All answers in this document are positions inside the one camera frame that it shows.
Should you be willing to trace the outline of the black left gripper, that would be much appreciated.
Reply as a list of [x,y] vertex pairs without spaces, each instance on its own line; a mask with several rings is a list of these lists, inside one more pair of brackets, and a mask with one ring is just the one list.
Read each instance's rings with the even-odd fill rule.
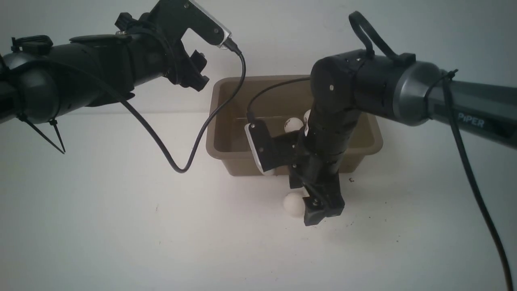
[[163,43],[168,61],[168,71],[164,76],[174,85],[191,88],[197,92],[202,91],[209,82],[209,78],[202,75],[207,65],[205,55],[199,51],[188,55],[182,41],[178,44],[170,44],[166,38],[163,38]]

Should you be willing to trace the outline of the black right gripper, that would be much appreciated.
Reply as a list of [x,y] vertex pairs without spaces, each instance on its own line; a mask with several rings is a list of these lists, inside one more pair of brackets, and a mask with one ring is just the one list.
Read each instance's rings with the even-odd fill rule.
[[303,188],[305,226],[316,226],[326,218],[342,214],[345,202],[341,194],[338,169],[344,150],[325,148],[313,151],[305,145],[296,146],[296,160],[288,166],[290,189]]

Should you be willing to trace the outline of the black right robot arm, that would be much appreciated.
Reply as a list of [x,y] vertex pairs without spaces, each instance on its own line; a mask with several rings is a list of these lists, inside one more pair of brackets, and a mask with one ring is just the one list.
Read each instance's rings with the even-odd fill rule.
[[364,49],[328,56],[314,64],[310,87],[311,112],[290,165],[290,177],[309,194],[306,226],[342,213],[338,169],[362,114],[410,127],[453,118],[459,129],[516,148],[516,88],[456,82],[414,55],[402,63]]

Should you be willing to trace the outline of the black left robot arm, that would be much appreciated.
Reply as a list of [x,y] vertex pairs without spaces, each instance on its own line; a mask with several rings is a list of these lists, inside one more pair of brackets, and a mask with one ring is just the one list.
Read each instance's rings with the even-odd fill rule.
[[164,3],[139,19],[121,13],[118,34],[71,38],[55,45],[46,35],[13,38],[1,57],[1,122],[52,123],[83,107],[133,98],[135,87],[156,78],[201,91],[203,53],[189,55],[182,42],[188,30],[220,46],[227,32],[197,8],[166,8]]

